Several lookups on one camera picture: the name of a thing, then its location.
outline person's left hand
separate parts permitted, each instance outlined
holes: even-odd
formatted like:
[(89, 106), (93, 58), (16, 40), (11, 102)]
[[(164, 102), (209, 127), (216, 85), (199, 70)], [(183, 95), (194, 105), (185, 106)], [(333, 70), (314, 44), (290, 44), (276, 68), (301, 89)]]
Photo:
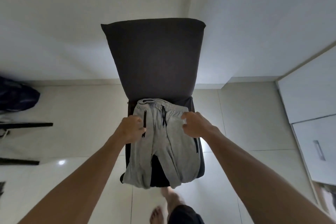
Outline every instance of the person's left hand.
[(146, 128), (142, 126), (142, 119), (139, 116), (130, 115), (122, 119), (113, 137), (115, 137), (116, 140), (122, 140), (125, 144), (134, 143), (138, 141), (145, 132)]

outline person's left arm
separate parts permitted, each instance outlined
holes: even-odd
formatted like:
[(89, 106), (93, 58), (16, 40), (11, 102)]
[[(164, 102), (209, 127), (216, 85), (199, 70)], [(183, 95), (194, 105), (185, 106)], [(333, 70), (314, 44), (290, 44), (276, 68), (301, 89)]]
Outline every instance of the person's left arm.
[(105, 145), (52, 189), (19, 224), (86, 224), (117, 157), (126, 143), (145, 132), (138, 116), (123, 118)]

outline hand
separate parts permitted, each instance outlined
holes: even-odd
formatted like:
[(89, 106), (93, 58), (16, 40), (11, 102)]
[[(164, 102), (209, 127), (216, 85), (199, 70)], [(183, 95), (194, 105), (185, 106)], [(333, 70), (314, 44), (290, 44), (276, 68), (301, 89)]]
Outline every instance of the hand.
[(145, 132), (146, 128), (142, 126), (142, 119), (139, 116), (130, 115), (122, 119), (113, 137), (116, 140), (123, 141), (125, 144), (134, 143), (138, 141)]
[(199, 112), (184, 112), (181, 119), (186, 119), (187, 124), (183, 124), (185, 134), (190, 137), (206, 137), (215, 128)]

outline tiled floor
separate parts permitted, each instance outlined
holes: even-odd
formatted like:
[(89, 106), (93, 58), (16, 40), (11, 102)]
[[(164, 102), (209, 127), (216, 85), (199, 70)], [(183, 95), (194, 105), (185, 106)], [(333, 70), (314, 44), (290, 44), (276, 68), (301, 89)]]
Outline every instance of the tiled floor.
[[(0, 140), (0, 156), (41, 160), (36, 167), (0, 166), (6, 181), (0, 198), (0, 223), (17, 223), (48, 191), (99, 149), (127, 114), (120, 85), (54, 86), (38, 89), (36, 107), (16, 120), (51, 121), (51, 128), (12, 131)], [(222, 90), (195, 90), (196, 111), (222, 133), (274, 169), (307, 198), (312, 189), (273, 83), (231, 83)], [(178, 187), (205, 223), (253, 223), (211, 149), (203, 141), (205, 175)], [(90, 223), (145, 224), (156, 205), (165, 207), (158, 189), (121, 184), (124, 151), (115, 164)]]

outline garment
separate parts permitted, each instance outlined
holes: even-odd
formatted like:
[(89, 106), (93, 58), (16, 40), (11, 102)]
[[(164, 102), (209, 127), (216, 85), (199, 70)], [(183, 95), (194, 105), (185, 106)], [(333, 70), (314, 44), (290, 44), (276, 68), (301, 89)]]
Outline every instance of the garment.
[(190, 206), (179, 205), (171, 212), (168, 224), (204, 224), (204, 222)]
[(187, 111), (187, 107), (162, 99), (138, 101), (133, 114), (143, 119), (147, 131), (144, 138), (131, 144), (123, 183), (150, 188), (154, 154), (172, 188), (197, 178), (200, 169), (199, 140), (187, 136), (182, 129), (184, 120), (181, 116)]

